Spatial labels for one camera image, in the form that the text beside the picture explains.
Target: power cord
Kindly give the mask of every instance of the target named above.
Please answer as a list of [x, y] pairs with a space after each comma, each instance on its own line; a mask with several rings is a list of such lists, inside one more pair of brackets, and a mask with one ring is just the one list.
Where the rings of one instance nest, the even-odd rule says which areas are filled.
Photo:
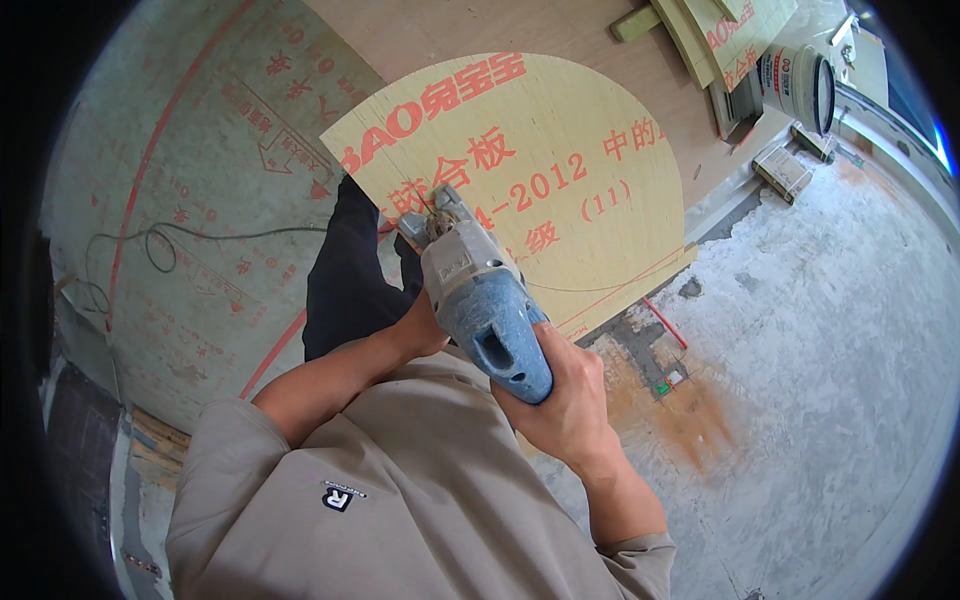
[[[86, 279], [77, 278], [78, 283], [86, 285], [88, 288], [88, 293], [90, 295], [90, 300], [93, 302], [93, 308], [85, 308], [86, 311], [96, 311], [102, 315], [106, 315], [109, 312], [109, 297], [107, 293], [104, 292], [104, 288], [100, 287], [96, 283], [89, 280], [90, 277], [90, 247], [93, 246], [98, 238], [105, 238], [108, 240], [113, 240], [114, 242], [129, 242], [138, 237], [147, 236], [147, 240], [143, 243], [144, 251], [147, 253], [147, 259], [150, 260], [150, 264], [154, 265], [154, 268], [160, 271], [161, 273], [172, 273], [173, 270], [177, 267], [177, 249], [174, 247], [173, 241], [167, 236], [166, 233], [160, 230], [160, 228], [170, 228], [177, 231], [182, 231], [183, 233], [189, 233], [195, 237], [202, 238], [204, 240], [209, 240], [211, 242], [219, 242], [222, 240], [252, 240], [257, 237], [266, 237], [268, 235], [277, 235], [279, 233], [289, 233], [291, 231], [312, 231], [312, 232], [326, 232], [326, 228], [312, 228], [312, 227], [297, 227], [297, 228], [278, 228], [278, 229], [269, 229], [267, 231], [260, 231], [258, 233], [243, 233], [238, 235], [207, 235], [206, 233], [201, 233], [199, 231], [194, 231], [190, 228], [185, 228], [177, 225], [176, 223], [167, 223], [165, 221], [157, 221], [150, 225], [146, 229], [142, 229], [137, 233], [131, 235], [111, 235], [109, 233], [94, 233], [89, 241], [86, 243], [86, 252], [84, 252], [84, 276]], [[174, 262], [170, 265], [169, 269], [164, 269], [156, 264], [154, 257], [150, 254], [150, 234], [155, 233], [157, 237], [162, 239], [170, 247], [170, 254], [173, 256]], [[103, 299], [106, 304], [106, 308], [101, 306], [100, 302], [97, 301], [97, 297], [93, 295], [92, 291], [96, 290], [100, 292], [100, 295], [103, 296]]]

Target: red pipe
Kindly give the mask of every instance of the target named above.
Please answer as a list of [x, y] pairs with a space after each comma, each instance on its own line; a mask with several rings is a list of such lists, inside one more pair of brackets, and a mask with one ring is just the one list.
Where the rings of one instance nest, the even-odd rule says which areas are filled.
[[684, 347], [684, 350], [686, 350], [688, 348], [686, 344], [686, 340], [680, 337], [680, 334], [677, 333], [677, 330], [673, 328], [673, 325], [670, 324], [670, 322], [663, 317], [663, 315], [659, 312], [659, 310], [657, 310], [657, 307], [651, 304], [646, 296], [643, 297], [643, 301], [646, 302], [647, 306], [650, 307], [650, 310], [654, 311], [654, 314], [657, 315], [657, 318], [660, 319], [660, 321], [666, 326], [666, 328], [670, 330], [670, 333], [673, 334], [673, 337], [677, 338], [677, 341], [680, 342], [680, 345]]

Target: black pants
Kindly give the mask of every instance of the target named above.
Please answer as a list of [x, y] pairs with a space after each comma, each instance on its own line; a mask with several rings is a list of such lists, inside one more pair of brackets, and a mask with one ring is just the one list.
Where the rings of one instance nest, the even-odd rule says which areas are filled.
[[344, 176], [324, 245], [307, 278], [303, 346], [308, 361], [395, 324], [423, 287], [420, 256], [400, 235], [394, 249], [403, 291], [384, 280], [376, 255], [379, 214], [353, 178]]

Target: paint bucket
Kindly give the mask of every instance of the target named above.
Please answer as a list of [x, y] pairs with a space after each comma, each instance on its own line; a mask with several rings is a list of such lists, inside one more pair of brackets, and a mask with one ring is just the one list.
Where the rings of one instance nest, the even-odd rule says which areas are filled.
[[823, 135], [833, 123], [833, 67], [813, 46], [795, 50], [770, 44], [756, 62], [763, 104], [799, 119], [804, 129]]

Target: red line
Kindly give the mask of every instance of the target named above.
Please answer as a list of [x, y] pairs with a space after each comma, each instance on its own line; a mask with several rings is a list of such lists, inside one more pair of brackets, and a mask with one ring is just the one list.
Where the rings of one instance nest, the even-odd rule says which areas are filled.
[[300, 331], [300, 328], [306, 324], [306, 309], [304, 308], [300, 314], [294, 319], [294, 321], [287, 327], [287, 330], [283, 332], [283, 335], [280, 336], [279, 340], [276, 340], [274, 347], [267, 352], [267, 355], [264, 357], [263, 362], [260, 363], [260, 366], [256, 368], [256, 371], [253, 372], [253, 376], [250, 378], [250, 381], [247, 382], [247, 385], [244, 386], [243, 392], [240, 393], [240, 399], [246, 400], [247, 396], [250, 394], [253, 386], [256, 385], [256, 382], [260, 380], [260, 377], [263, 376], [263, 373], [270, 368], [277, 356], [280, 354], [280, 351], [293, 339], [294, 335]]
[[674, 254], [676, 254], [677, 252], [682, 252], [683, 250], [684, 250], [684, 247], [683, 247], [683, 246], [680, 246], [679, 248], [677, 248], [676, 250], [672, 251], [670, 254], [668, 254], [668, 255], [665, 256], [664, 258], [661, 258], [660, 260], [658, 260], [656, 263], [653, 264], [653, 266], [651, 266], [649, 269], [647, 269], [646, 271], [644, 271], [644, 272], [641, 273], [640, 275], [634, 277], [634, 278], [631, 279], [630, 281], [627, 281], [626, 283], [624, 283], [624, 284], [621, 285], [620, 287], [614, 289], [612, 292], [610, 292], [609, 294], [607, 294], [606, 296], [604, 296], [604, 297], [601, 298], [600, 300], [594, 302], [593, 304], [591, 304], [591, 305], [588, 306], [587, 308], [581, 310], [579, 313], [573, 315], [572, 317], [570, 317], [569, 319], [567, 319], [567, 320], [564, 321], [563, 323], [557, 325], [557, 328], [559, 329], [560, 327], [563, 327], [564, 325], [570, 323], [571, 321], [573, 321], [573, 320], [576, 319], [577, 317], [583, 315], [585, 312], [587, 312], [587, 311], [590, 310], [591, 308], [595, 307], [595, 306], [596, 306], [597, 304], [599, 304], [600, 302], [602, 302], [602, 301], [606, 300], [607, 298], [609, 298], [610, 296], [616, 294], [617, 292], [619, 292], [619, 291], [622, 290], [623, 288], [627, 287], [628, 285], [630, 285], [630, 284], [633, 283], [634, 281], [637, 281], [637, 280], [640, 279], [641, 277], [647, 275], [648, 273], [650, 273], [651, 271], [653, 271], [654, 269], [656, 269], [661, 263], [669, 260], [670, 258], [673, 257]]
[[689, 346], [686, 344], [686, 340], [682, 338], [679, 333], [677, 333], [677, 330], [673, 328], [673, 325], [670, 324], [670, 322], [663, 317], [663, 315], [659, 312], [659, 310], [657, 310], [657, 307], [654, 306], [653, 303], [650, 302], [646, 296], [643, 297], [643, 301], [646, 302], [647, 306], [650, 307], [650, 310], [654, 311], [654, 314], [657, 315], [657, 318], [660, 319], [660, 321], [666, 325], [666, 328], [670, 330], [670, 333], [673, 334], [673, 337], [677, 338], [677, 341], [680, 342], [680, 345], [684, 347], [684, 350], [689, 348]]
[[[217, 45], [220, 39], [224, 36], [227, 30], [233, 26], [234, 23], [243, 15], [247, 9], [253, 5], [253, 0], [244, 0], [239, 7], [227, 17], [227, 20], [224, 21], [224, 24], [220, 26], [220, 29], [217, 30], [213, 37], [207, 41], [203, 50], [200, 51], [200, 54], [194, 59], [193, 64], [190, 65], [190, 68], [186, 70], [186, 73], [183, 74], [180, 83], [177, 85], [177, 89], [174, 90], [173, 96], [170, 97], [170, 101], [167, 102], [166, 108], [163, 109], [163, 112], [160, 114], [159, 120], [156, 122], [156, 127], [154, 128], [154, 134], [150, 136], [150, 141], [147, 143], [146, 150], [143, 151], [143, 158], [140, 159], [140, 168], [136, 171], [136, 177], [133, 178], [133, 188], [130, 190], [130, 198], [127, 200], [127, 210], [123, 215], [123, 223], [120, 225], [120, 237], [125, 237], [127, 231], [130, 228], [130, 219], [133, 216], [133, 207], [136, 205], [136, 197], [140, 193], [140, 184], [143, 183], [143, 178], [147, 175], [147, 166], [150, 165], [151, 158], [154, 157], [154, 150], [156, 149], [156, 144], [160, 140], [160, 134], [163, 133], [163, 130], [167, 127], [167, 122], [170, 120], [170, 115], [173, 113], [174, 108], [177, 106], [177, 103], [180, 101], [180, 96], [183, 95], [183, 92], [186, 90], [187, 85], [193, 79], [194, 75], [197, 74], [197, 71], [200, 70], [200, 64], [210, 55], [210, 52], [213, 51], [213, 47]], [[116, 294], [117, 286], [117, 272], [120, 270], [120, 257], [123, 255], [123, 240], [117, 241], [117, 248], [113, 255], [113, 268], [110, 271], [110, 290], [108, 294], [108, 308], [107, 308], [107, 331], [113, 330], [113, 298]]]

